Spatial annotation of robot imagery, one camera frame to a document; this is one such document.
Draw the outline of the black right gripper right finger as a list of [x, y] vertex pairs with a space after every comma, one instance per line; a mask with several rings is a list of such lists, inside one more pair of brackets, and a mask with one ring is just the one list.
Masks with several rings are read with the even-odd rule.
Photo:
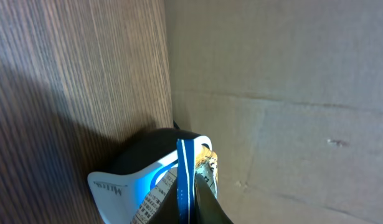
[[195, 216], [198, 224], [233, 224], [201, 174], [195, 176]]

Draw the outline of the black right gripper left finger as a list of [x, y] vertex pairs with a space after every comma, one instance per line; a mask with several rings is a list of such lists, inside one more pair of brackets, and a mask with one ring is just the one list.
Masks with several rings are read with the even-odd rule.
[[148, 224], [178, 224], [177, 187], [172, 186]]

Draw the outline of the cream wet wipes pack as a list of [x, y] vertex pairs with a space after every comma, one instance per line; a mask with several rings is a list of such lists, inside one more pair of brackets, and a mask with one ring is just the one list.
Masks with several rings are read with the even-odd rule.
[[217, 199], [217, 154], [198, 140], [178, 139], [177, 166], [169, 169], [151, 189], [137, 209], [131, 223], [148, 223], [158, 211], [172, 186], [177, 187], [179, 223], [196, 223], [195, 176], [201, 174]]

